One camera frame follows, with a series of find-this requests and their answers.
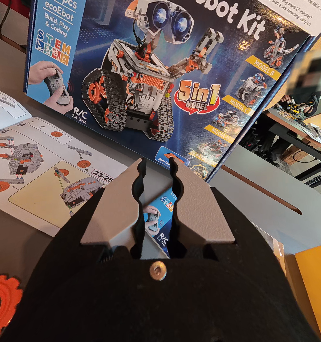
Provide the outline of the dark work table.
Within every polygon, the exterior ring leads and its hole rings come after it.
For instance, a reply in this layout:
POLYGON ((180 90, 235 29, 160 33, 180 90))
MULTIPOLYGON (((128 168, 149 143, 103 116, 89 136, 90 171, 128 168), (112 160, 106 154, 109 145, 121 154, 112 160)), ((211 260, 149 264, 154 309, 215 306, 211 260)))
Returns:
POLYGON ((287 119, 280 115, 277 110, 270 108, 262 112, 265 116, 272 119, 275 123, 269 128, 269 131, 278 137, 289 142, 291 145, 297 147, 298 149, 314 156, 315 158, 321 160, 321 151, 316 149, 319 147, 321 149, 321 142, 311 138, 302 128, 301 125, 293 121, 292 119, 287 119))

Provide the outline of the small blue-cover booklet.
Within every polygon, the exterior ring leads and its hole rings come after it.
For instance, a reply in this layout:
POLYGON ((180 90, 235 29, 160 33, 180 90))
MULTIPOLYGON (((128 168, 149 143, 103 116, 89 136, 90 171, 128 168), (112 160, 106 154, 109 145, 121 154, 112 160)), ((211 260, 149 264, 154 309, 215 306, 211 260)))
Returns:
POLYGON ((169 188, 144 208, 146 233, 152 237, 167 258, 170 258, 167 244, 176 200, 172 188, 169 188))

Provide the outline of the blue robot kit box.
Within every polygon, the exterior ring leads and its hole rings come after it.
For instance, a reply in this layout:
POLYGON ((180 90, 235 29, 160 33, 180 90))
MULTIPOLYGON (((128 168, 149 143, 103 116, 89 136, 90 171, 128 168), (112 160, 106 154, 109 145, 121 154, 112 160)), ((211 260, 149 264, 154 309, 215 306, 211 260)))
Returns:
POLYGON ((210 181, 310 31, 265 1, 34 1, 25 93, 210 181))

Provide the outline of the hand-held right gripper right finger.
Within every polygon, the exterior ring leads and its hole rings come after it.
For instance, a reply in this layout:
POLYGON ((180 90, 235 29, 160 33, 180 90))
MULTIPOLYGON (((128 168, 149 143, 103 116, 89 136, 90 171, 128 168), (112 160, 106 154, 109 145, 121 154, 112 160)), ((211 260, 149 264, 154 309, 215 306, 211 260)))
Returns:
POLYGON ((192 246, 234 243, 211 187, 174 157, 170 157, 170 173, 177 197, 168 241, 170 258, 184 257, 192 246))

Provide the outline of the yellow plastic bin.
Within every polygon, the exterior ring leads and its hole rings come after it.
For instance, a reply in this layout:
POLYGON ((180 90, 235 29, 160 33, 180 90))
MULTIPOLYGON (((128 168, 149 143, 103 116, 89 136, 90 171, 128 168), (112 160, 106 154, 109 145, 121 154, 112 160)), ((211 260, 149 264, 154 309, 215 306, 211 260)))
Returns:
POLYGON ((321 245, 295 254, 321 333, 321 245))

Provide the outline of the orange gear wheel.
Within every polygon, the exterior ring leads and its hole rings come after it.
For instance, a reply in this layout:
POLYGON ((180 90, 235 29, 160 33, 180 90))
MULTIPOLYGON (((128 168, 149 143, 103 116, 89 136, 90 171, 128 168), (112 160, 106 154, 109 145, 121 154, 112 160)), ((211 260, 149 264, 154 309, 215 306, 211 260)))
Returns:
POLYGON ((0 275, 0 334, 12 320, 21 301, 23 290, 19 286, 18 279, 0 275))

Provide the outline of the open instruction booklet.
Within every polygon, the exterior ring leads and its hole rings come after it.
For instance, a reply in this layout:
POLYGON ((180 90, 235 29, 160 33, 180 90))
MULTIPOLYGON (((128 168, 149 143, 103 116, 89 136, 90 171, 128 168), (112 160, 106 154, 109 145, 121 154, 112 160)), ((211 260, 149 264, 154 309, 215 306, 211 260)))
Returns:
POLYGON ((55 236, 125 169, 0 91, 0 210, 55 236))

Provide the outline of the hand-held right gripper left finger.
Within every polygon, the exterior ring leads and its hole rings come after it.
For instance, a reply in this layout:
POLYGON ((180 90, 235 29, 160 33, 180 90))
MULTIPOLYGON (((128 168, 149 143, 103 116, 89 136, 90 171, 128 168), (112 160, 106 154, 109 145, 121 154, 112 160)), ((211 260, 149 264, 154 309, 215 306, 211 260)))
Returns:
POLYGON ((146 160, 140 158, 105 187, 82 245, 125 246, 134 259, 140 259, 145 237, 140 196, 145 175, 146 160))

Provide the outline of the printed white instruction sheet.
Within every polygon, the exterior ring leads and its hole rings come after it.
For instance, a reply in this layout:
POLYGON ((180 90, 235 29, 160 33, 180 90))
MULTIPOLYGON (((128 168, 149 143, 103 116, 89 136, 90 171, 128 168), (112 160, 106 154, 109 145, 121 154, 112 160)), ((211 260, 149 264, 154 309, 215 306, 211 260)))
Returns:
POLYGON ((309 33, 321 33, 321 0, 260 0, 262 4, 309 33))

